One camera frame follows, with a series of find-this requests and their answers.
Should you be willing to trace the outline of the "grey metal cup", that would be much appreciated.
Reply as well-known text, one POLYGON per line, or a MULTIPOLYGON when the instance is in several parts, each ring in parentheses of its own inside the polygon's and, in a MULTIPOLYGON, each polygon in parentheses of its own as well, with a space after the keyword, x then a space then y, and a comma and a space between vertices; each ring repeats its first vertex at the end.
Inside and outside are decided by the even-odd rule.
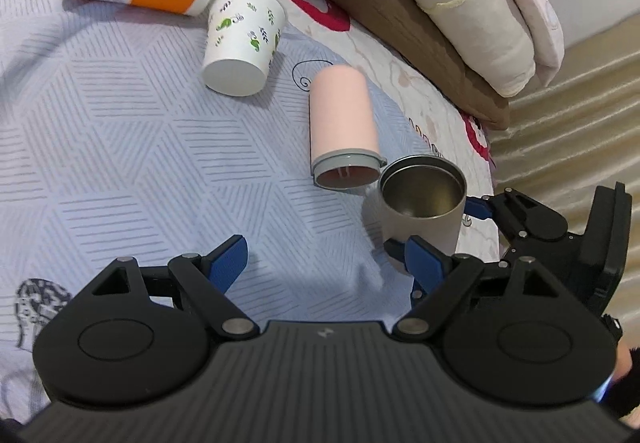
POLYGON ((383 241, 404 244, 419 235, 453 255, 467 190, 463 172, 445 158, 416 154, 390 163, 378 180, 383 241))

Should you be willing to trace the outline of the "pink cup with grey lid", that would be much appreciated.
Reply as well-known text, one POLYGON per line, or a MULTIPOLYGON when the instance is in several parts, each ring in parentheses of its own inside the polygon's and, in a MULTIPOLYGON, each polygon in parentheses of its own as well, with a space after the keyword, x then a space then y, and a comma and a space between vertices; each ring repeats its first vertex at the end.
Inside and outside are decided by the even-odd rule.
POLYGON ((378 180, 386 159, 367 79, 348 65, 332 65, 311 82, 310 171, 322 189, 348 190, 378 180))

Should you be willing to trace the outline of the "white paper cup green print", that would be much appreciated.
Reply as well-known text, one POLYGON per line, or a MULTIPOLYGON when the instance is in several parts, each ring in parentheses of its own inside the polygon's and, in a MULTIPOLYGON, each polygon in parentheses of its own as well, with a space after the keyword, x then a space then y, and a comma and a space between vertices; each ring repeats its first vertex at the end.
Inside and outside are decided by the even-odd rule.
POLYGON ((202 69, 206 87, 226 96, 262 91, 287 22, 279 0, 213 0, 202 69))

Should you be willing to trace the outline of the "cartoon bear bed sheet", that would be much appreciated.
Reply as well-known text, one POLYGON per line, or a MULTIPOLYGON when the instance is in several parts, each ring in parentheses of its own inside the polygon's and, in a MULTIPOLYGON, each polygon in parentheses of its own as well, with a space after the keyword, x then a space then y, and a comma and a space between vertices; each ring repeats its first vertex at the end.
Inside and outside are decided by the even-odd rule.
POLYGON ((247 237, 250 263, 289 271, 304 259, 381 264, 378 205, 372 190, 329 192, 309 174, 310 81, 325 67, 352 66, 367 78, 380 148, 458 166, 472 196, 491 194, 489 163, 474 148, 485 134, 426 78, 328 0, 279 0, 290 22, 264 91, 240 103, 236 121, 250 141, 239 187, 219 190, 247 237))

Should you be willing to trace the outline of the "beige curtain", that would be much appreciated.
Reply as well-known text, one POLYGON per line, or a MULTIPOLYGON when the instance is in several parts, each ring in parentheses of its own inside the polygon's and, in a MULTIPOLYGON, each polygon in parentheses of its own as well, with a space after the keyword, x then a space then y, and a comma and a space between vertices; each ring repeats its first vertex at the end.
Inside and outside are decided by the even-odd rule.
POLYGON ((491 134, 499 192, 555 210, 572 244, 568 286, 639 343, 639 19, 570 47, 548 87, 532 82, 491 134))

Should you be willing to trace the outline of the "light blue patterned mat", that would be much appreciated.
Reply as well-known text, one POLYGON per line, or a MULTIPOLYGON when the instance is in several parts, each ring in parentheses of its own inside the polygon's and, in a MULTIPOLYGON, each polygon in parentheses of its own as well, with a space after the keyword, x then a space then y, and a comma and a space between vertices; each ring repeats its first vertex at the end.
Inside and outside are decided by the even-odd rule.
MULTIPOLYGON (((201 77, 205 16, 80 0, 1 0, 1 414, 47 405, 40 330, 114 258, 164 264, 247 240, 217 192, 250 141, 201 77)), ((393 322, 409 278, 381 264, 250 263, 230 298, 256 322, 393 322)))

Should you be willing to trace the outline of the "brown pillow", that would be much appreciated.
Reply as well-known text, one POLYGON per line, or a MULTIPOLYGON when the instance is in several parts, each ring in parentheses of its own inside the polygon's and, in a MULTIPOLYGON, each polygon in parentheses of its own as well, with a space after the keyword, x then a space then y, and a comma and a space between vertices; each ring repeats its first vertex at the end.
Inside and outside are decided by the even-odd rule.
POLYGON ((332 0, 389 47, 461 111, 490 128, 510 124, 507 99, 471 68, 414 0, 332 0))

